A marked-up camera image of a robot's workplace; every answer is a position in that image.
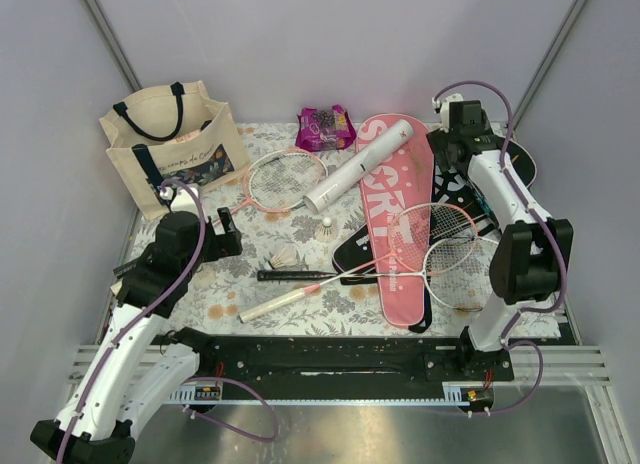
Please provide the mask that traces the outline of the black shuttlecock tube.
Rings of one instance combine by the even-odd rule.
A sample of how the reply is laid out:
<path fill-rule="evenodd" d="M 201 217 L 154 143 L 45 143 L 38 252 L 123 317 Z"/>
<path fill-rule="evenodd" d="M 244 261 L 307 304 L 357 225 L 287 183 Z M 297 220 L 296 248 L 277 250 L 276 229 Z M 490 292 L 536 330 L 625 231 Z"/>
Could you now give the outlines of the black shuttlecock tube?
<path fill-rule="evenodd" d="M 427 136 L 434 154 L 434 174 L 432 200 L 439 203 L 456 205 L 465 210 L 474 220 L 481 237 L 499 230 L 494 213 L 488 206 L 484 196 L 469 184 L 464 176 L 455 168 L 442 168 L 445 164 L 445 133 L 434 130 Z"/>

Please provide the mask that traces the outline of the white shuttlecock tube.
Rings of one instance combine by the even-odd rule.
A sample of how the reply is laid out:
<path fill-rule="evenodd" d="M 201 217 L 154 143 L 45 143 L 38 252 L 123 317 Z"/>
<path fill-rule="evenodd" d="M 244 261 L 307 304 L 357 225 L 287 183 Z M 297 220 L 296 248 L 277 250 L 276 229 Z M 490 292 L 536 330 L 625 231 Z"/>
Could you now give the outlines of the white shuttlecock tube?
<path fill-rule="evenodd" d="M 303 204 L 319 214 L 413 137 L 412 125 L 400 119 L 369 142 L 335 172 L 307 192 Z"/>

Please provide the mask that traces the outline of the white feather shuttlecock black band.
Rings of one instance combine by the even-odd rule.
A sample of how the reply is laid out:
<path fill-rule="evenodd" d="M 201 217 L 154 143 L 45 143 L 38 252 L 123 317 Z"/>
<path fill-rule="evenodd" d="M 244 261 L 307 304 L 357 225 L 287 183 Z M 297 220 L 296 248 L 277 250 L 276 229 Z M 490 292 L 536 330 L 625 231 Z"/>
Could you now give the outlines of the white feather shuttlecock black band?
<path fill-rule="evenodd" d="M 280 270 L 296 266 L 297 263 L 298 254 L 296 249 L 291 245 L 285 245 L 276 251 L 268 260 L 268 265 L 271 270 Z"/>

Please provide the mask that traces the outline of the white shuttlecock mid table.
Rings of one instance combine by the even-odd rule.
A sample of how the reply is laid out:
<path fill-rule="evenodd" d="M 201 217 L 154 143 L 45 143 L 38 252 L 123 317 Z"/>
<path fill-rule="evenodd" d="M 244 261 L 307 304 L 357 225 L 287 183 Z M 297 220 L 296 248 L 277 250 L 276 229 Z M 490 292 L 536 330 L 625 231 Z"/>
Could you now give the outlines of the white shuttlecock mid table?
<path fill-rule="evenodd" d="M 324 217 L 314 233 L 315 239 L 321 243 L 330 243 L 336 240 L 338 235 L 337 223 L 331 217 Z"/>

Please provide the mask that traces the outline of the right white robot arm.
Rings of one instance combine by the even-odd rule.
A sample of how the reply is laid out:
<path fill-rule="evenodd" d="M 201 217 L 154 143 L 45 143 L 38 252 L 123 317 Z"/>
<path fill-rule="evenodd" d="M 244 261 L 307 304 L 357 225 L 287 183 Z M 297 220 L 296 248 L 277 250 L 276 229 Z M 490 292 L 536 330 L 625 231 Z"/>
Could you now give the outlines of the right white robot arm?
<path fill-rule="evenodd" d="M 465 331 L 471 345 L 455 355 L 457 372 L 475 380 L 490 369 L 488 352 L 506 345 L 522 314 L 551 314 L 562 306 L 573 227 L 533 197 L 507 151 L 511 138 L 493 132 L 479 101 L 452 94 L 432 104 L 441 125 L 427 139 L 438 167 L 467 181 L 501 232 L 489 269 L 492 292 Z"/>

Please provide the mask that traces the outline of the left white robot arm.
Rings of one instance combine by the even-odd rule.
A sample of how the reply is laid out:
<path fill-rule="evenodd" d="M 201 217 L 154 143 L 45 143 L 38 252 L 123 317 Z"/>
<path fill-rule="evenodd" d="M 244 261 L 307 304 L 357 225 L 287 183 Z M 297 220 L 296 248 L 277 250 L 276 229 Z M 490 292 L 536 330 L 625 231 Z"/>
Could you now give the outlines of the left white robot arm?
<path fill-rule="evenodd" d="M 185 327 L 173 334 L 160 363 L 131 379 L 147 347 L 186 295 L 198 267 L 242 252 L 227 208 L 222 231 L 195 210 L 161 218 L 154 240 L 122 274 L 103 342 L 79 387 L 52 420 L 36 423 L 30 440 L 57 463 L 127 463 L 135 441 L 165 399 L 184 381 L 216 370 L 215 340 Z"/>

